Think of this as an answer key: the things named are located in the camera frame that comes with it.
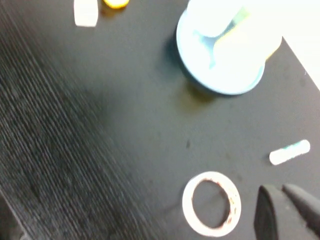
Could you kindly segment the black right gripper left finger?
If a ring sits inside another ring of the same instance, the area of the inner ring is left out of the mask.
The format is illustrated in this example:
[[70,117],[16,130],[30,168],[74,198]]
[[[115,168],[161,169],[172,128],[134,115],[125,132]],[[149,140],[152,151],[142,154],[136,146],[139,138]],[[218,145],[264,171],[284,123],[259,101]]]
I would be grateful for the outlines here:
[[258,190],[254,231],[257,240],[317,240],[283,190],[261,185]]

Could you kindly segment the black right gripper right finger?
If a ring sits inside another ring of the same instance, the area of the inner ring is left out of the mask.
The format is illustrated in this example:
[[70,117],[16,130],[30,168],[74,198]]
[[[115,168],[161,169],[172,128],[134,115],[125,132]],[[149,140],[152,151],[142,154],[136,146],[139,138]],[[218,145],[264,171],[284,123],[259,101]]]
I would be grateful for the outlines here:
[[294,184],[285,184],[282,191],[292,201],[306,225],[315,234],[320,233],[320,199]]

